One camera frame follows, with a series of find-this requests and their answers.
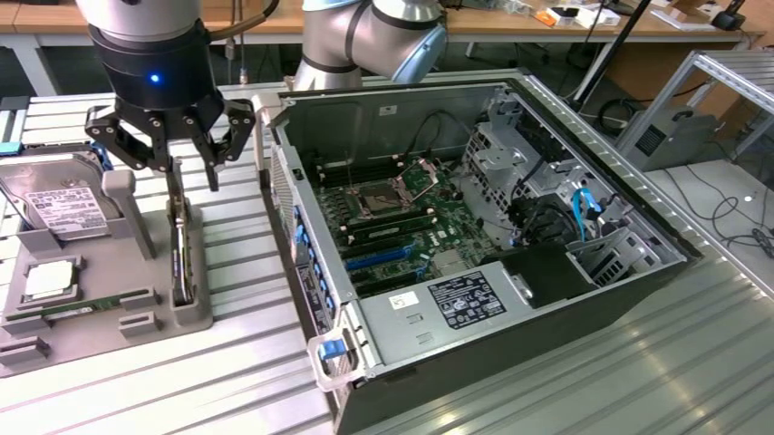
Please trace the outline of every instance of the gray robot arm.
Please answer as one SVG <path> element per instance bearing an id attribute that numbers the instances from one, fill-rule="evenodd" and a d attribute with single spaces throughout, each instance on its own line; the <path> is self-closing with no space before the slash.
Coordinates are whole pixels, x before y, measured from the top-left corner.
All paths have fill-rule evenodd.
<path id="1" fill-rule="evenodd" d="M 360 68 L 421 80 L 445 45 L 436 0 L 304 0 L 295 91 L 357 87 Z"/>

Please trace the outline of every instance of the gray parts tray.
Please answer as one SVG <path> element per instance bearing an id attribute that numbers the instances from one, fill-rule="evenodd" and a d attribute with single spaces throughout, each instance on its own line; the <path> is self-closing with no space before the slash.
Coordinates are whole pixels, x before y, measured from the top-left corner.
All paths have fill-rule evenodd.
<path id="1" fill-rule="evenodd" d="M 171 295 L 172 259 L 169 221 L 165 211 L 142 215 L 156 257 L 145 260 L 136 240 L 100 237 L 69 242 L 60 250 L 32 257 L 21 245 L 8 289 L 6 309 L 0 323 L 0 376 L 40 369 L 85 356 L 149 343 L 209 328 L 213 323 L 204 263 L 201 213 L 189 207 L 189 261 L 193 274 L 193 303 L 175 307 Z M 80 263 L 74 302 L 94 311 L 61 320 L 41 314 L 48 308 L 21 302 L 30 266 L 52 260 Z M 129 294 L 117 306 L 114 297 Z M 32 314 L 16 321 L 17 314 Z"/>

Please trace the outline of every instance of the aluminum profile table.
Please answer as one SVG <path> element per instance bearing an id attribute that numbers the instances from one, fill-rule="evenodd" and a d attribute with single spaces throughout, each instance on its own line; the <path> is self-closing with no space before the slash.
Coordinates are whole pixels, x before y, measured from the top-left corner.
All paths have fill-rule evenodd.
<path id="1" fill-rule="evenodd" d="M 508 75 L 455 72 L 433 74 L 427 81 Z M 380 83 L 384 80 L 367 79 L 367 84 Z M 545 88 L 535 87 L 545 93 L 541 101 L 575 128 L 580 118 Z M 276 88 L 225 89 L 225 96 Z M 84 139 L 84 112 L 109 98 L 33 99 L 22 139 Z M 223 127 L 219 122 L 215 132 Z M 658 186 L 630 168 L 602 137 L 591 139 L 591 150 L 699 246 L 704 260 L 610 328 L 381 422 L 363 435 L 770 433 L 772 303 L 711 241 L 703 241 L 690 217 L 662 201 Z M 276 245 L 268 238 L 255 150 L 227 165 L 216 193 L 205 187 L 192 145 L 177 142 L 172 150 L 184 160 L 187 193 L 208 222 L 215 325 L 0 380 L 4 433 L 332 433 Z M 146 171 L 137 177 L 140 207 L 163 207 L 161 180 Z M 13 266 L 17 227 L 18 217 L 6 210 L 0 284 L 6 284 Z"/>
<path id="2" fill-rule="evenodd" d="M 655 114 L 668 104 L 672 95 L 678 93 L 682 84 L 696 70 L 704 71 L 714 80 L 696 91 L 688 100 L 688 106 L 695 107 L 712 87 L 718 83 L 723 83 L 768 113 L 767 119 L 736 147 L 736 156 L 774 125 L 774 51 L 692 52 L 679 65 L 648 109 L 626 129 L 618 140 L 618 149 L 624 155 L 634 149 L 639 138 L 651 125 Z"/>

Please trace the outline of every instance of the green circuit board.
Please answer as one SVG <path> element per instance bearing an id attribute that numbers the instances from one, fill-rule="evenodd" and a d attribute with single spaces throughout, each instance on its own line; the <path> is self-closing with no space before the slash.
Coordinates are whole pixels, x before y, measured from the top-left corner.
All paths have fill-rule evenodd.
<path id="1" fill-rule="evenodd" d="M 376 295 L 477 266 L 481 258 L 496 251 L 464 201 L 453 200 L 457 189 L 451 180 L 440 170 L 435 176 L 437 184 L 413 202 L 401 200 L 389 179 L 316 190 L 344 264 L 351 258 L 368 258 L 389 249 L 409 247 L 405 258 L 348 272 L 360 295 Z M 420 165 L 413 166 L 403 174 L 403 182 L 413 198 L 431 185 L 428 171 Z M 376 224 L 384 220 L 396 223 Z M 375 237 L 365 239 L 365 243 L 363 237 L 352 238 L 360 236 L 359 226 L 375 228 L 369 233 Z M 445 251 L 453 252 L 436 256 Z"/>

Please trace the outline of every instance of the hard drive label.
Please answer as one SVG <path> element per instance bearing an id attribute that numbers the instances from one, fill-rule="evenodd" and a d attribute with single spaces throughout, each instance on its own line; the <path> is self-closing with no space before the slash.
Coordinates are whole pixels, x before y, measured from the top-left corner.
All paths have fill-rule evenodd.
<path id="1" fill-rule="evenodd" d="M 505 313 L 481 272 L 473 272 L 428 286 L 445 324 L 460 329 Z"/>
<path id="2" fill-rule="evenodd" d="M 24 194 L 45 226 L 54 234 L 84 231 L 108 225 L 89 188 L 65 188 Z"/>

